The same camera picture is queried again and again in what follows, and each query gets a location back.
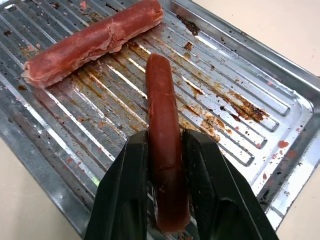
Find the smooth dark red sausage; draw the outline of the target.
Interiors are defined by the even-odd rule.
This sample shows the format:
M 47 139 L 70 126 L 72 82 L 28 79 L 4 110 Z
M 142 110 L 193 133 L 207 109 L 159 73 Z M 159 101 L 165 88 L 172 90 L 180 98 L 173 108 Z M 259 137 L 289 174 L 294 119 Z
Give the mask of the smooth dark red sausage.
M 155 188 L 155 218 L 164 233 L 182 231 L 190 222 L 187 179 L 170 62 L 152 53 L 145 71 L 148 100 L 148 144 Z

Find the pale red peeling sausage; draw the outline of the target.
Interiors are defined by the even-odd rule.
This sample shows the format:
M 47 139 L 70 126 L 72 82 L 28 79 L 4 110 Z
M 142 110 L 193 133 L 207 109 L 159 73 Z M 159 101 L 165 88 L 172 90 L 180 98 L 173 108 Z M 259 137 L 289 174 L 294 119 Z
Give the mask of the pale red peeling sausage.
M 47 88 L 84 64 L 118 52 L 130 39 L 159 25 L 163 16 L 158 0 L 139 1 L 38 53 L 24 63 L 21 77 L 36 88 Z

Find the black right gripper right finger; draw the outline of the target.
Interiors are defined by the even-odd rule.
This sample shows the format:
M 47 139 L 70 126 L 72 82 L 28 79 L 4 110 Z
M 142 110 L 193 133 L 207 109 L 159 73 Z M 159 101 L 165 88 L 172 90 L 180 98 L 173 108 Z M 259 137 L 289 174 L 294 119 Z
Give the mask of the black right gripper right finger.
M 182 145 L 200 240 L 279 240 L 251 186 L 211 137 L 186 129 Z

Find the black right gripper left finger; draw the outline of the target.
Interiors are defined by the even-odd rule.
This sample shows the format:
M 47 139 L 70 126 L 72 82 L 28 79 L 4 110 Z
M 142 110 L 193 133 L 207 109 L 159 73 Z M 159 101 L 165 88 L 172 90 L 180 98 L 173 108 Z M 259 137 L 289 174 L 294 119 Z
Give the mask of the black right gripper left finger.
M 148 133 L 130 136 L 98 185 L 83 240 L 147 240 Z

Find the ribbed metal baking tray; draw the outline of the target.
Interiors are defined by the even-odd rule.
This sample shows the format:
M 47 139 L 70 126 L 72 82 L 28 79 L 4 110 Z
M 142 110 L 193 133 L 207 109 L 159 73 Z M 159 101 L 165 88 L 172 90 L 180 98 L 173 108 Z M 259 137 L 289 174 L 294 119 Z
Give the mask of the ribbed metal baking tray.
M 51 45 L 139 0 L 0 0 L 0 136 L 83 236 L 99 181 L 148 126 L 145 66 L 170 61 L 179 123 L 217 138 L 277 229 L 320 162 L 320 78 L 191 0 L 46 89 L 22 78 Z

